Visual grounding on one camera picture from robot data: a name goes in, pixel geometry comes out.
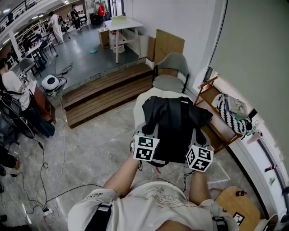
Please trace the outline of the brown wooden cabinet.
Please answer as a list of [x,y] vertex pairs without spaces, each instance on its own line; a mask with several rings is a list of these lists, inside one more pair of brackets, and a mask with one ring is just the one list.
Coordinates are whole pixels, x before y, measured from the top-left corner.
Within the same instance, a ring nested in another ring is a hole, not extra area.
[[38,86],[35,88],[34,97],[42,118],[47,122],[53,122],[55,124],[55,107],[51,104]]

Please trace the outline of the white round device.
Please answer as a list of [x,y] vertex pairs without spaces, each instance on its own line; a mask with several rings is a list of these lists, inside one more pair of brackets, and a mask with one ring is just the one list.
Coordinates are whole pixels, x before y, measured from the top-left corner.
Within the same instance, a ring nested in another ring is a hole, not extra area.
[[45,91],[51,92],[58,89],[60,81],[53,75],[48,75],[42,80],[42,87]]

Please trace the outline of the cardboard box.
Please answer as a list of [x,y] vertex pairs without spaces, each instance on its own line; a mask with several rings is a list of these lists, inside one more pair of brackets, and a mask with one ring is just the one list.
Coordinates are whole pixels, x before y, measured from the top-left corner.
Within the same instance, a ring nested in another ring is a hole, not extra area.
[[103,48],[110,48],[109,30],[107,28],[99,28],[98,35],[100,44]]

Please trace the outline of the person's white printed shirt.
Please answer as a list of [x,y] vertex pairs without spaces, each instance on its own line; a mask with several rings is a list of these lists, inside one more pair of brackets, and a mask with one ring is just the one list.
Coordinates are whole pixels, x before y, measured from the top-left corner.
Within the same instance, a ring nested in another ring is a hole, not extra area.
[[228,231],[239,231],[232,216],[214,200],[195,205],[178,187],[163,180],[138,183],[124,198],[112,189],[93,190],[70,210],[69,231],[85,231],[90,222],[95,224],[92,230],[99,231],[103,219],[96,210],[101,205],[112,209],[106,231],[156,231],[166,221],[181,223],[192,230],[217,231],[214,217],[223,218]]

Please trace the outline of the black white striped bag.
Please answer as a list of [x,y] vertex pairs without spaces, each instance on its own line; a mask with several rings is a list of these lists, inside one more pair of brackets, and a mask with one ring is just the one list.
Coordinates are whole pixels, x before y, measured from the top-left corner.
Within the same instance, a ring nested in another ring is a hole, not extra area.
[[249,118],[237,120],[232,114],[226,110],[227,99],[224,94],[218,94],[213,102],[213,107],[216,108],[223,121],[237,134],[240,134],[240,139],[243,139],[249,132],[252,131],[252,123]]

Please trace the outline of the black garment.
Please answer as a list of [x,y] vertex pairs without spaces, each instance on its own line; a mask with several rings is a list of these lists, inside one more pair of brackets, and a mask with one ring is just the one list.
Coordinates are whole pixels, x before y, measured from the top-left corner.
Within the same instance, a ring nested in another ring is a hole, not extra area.
[[152,165],[163,167],[169,162],[185,163],[194,130],[197,143],[205,144],[206,138],[201,134],[201,128],[208,125],[213,114],[195,106],[190,98],[151,96],[142,105],[142,109],[145,119],[142,132],[151,135],[158,125],[159,144],[153,159],[165,162],[153,162]]

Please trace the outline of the black office chair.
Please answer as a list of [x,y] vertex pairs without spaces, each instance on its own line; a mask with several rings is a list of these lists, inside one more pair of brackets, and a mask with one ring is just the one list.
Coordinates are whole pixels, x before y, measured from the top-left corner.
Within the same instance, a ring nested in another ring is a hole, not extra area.
[[29,139],[35,138],[33,127],[21,115],[20,103],[8,92],[0,91],[0,145],[5,147],[11,143],[19,145],[18,135],[21,133]]

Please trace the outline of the white round table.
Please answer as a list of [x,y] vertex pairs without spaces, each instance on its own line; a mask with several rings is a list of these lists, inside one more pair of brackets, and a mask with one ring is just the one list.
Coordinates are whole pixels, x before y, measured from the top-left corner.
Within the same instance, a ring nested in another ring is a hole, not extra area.
[[150,90],[140,94],[136,99],[136,103],[133,109],[135,129],[137,128],[138,125],[145,123],[145,114],[142,106],[145,103],[145,101],[148,100],[151,96],[157,96],[161,98],[188,97],[192,102],[196,100],[196,96],[189,90],[185,90],[185,93],[177,93],[173,91],[164,91],[153,87]]

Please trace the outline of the grey padded chair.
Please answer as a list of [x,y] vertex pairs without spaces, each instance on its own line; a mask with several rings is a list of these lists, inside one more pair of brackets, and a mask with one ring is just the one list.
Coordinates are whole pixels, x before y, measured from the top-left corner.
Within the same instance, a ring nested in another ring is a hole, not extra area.
[[[172,74],[159,74],[162,69],[171,69],[181,73],[185,78],[183,82]],[[152,87],[177,93],[184,93],[190,77],[186,59],[183,54],[177,52],[169,53],[162,61],[157,63],[153,69]]]

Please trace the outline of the black white square tag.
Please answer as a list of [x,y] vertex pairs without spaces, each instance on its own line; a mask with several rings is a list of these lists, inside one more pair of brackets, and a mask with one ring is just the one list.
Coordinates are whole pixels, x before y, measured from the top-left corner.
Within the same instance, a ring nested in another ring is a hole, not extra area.
[[233,215],[233,218],[236,221],[238,226],[240,226],[243,220],[245,219],[245,217],[238,212],[235,212],[235,214]]

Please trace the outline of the white panel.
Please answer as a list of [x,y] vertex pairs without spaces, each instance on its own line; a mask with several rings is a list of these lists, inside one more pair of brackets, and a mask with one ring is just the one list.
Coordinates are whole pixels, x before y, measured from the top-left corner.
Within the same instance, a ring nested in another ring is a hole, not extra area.
[[141,58],[147,57],[148,54],[148,45],[149,45],[149,36],[147,35],[139,35],[140,39],[140,51]]

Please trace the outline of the wooden slatted step platform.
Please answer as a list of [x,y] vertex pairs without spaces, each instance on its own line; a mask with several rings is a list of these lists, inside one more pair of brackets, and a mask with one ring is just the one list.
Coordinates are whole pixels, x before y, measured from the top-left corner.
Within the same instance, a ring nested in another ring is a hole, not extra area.
[[65,93],[68,126],[73,129],[136,99],[151,89],[153,70],[145,63],[125,67]]

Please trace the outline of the grey roller blind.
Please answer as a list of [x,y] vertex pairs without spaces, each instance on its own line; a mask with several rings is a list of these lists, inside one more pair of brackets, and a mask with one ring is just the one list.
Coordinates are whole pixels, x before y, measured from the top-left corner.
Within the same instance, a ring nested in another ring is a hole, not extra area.
[[289,2],[228,0],[211,67],[256,109],[289,158]]

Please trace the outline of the white desk black legs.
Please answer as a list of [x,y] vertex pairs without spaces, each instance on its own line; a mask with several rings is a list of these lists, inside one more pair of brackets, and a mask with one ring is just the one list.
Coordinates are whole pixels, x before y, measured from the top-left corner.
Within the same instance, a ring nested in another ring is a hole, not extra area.
[[33,76],[39,74],[46,68],[48,57],[46,55],[46,49],[49,49],[52,54],[58,56],[55,46],[49,38],[41,39],[34,44],[34,47],[30,48],[22,57],[19,62],[20,69],[27,73],[31,71]]

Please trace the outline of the large cardboard sheet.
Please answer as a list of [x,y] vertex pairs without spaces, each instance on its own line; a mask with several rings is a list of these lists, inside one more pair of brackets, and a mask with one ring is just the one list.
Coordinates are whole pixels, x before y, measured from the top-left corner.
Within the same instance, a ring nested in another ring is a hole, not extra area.
[[172,35],[163,30],[156,30],[156,41],[155,41],[155,57],[154,64],[158,64],[162,61],[169,53],[177,52],[182,54],[185,40]]

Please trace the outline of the small cardboard sheet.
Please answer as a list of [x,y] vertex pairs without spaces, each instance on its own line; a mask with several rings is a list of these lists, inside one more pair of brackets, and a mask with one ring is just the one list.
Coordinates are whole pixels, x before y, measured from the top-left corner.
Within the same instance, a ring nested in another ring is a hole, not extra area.
[[154,37],[149,36],[147,58],[151,62],[154,62],[154,57],[155,57],[155,41],[156,39]]

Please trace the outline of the grey printed box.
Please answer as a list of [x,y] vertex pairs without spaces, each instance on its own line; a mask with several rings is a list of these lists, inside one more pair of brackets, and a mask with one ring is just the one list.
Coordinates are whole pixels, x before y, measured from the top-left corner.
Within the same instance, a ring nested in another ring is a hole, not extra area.
[[248,117],[246,104],[232,96],[227,96],[228,108],[231,112],[243,117]]

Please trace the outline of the round wooden side table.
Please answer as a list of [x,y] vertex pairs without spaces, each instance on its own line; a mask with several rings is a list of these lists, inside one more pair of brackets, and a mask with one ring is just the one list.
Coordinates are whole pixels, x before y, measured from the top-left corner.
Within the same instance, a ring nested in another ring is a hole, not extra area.
[[219,191],[215,201],[225,209],[232,217],[235,212],[242,214],[245,219],[239,227],[240,231],[254,231],[260,221],[260,211],[251,202],[247,195],[237,197],[236,192],[241,190],[236,186],[230,186],[225,189],[213,188]]

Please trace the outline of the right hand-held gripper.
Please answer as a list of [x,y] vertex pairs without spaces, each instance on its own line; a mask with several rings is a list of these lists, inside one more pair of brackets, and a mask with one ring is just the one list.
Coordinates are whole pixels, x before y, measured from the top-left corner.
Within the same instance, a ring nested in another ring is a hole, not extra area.
[[203,133],[206,143],[203,145],[203,148],[198,147],[198,134],[197,130],[193,129],[192,137],[191,137],[191,147],[189,148],[188,153],[186,154],[186,162],[188,167],[192,170],[205,172],[208,167],[213,162],[214,152],[207,149],[211,148],[210,139],[206,133]]

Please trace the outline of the wooden rack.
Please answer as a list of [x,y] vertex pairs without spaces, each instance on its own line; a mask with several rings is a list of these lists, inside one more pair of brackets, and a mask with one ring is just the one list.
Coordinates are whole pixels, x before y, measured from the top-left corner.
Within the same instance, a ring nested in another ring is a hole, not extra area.
[[203,131],[209,137],[211,147],[215,154],[241,137],[241,134],[234,132],[234,130],[225,123],[216,108],[218,97],[222,94],[222,92],[214,86],[214,81],[217,78],[216,76],[208,82],[201,84],[198,87],[199,93],[195,100],[196,106],[207,109],[213,114],[211,121],[203,128]]

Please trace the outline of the person's left forearm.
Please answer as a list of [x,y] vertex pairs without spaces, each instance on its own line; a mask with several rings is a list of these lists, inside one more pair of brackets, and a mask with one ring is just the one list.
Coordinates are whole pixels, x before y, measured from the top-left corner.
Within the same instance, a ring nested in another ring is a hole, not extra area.
[[130,191],[132,182],[140,165],[139,160],[129,156],[121,167],[104,184],[103,189],[111,189],[123,198]]

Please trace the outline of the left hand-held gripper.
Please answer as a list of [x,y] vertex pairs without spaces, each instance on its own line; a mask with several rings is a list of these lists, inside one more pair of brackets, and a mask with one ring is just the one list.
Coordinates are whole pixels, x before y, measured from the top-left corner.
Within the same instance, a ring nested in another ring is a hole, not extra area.
[[154,153],[158,147],[160,139],[158,139],[158,123],[156,123],[151,137],[145,137],[143,127],[146,123],[142,123],[135,129],[134,141],[132,144],[133,158],[140,161],[151,162]]

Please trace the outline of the person's right forearm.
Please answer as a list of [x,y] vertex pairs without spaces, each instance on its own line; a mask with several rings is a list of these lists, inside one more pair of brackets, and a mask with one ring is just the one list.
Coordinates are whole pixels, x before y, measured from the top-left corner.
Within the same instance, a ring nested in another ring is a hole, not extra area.
[[206,174],[196,171],[191,176],[189,201],[200,205],[203,201],[210,199]]

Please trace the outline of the pink cup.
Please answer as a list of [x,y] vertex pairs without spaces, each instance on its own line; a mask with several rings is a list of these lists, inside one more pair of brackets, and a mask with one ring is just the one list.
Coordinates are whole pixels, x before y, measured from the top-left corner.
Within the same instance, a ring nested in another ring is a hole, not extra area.
[[260,138],[260,135],[258,132],[255,132],[254,134],[251,135],[251,137],[247,140],[247,144],[251,144],[255,141],[257,141]]

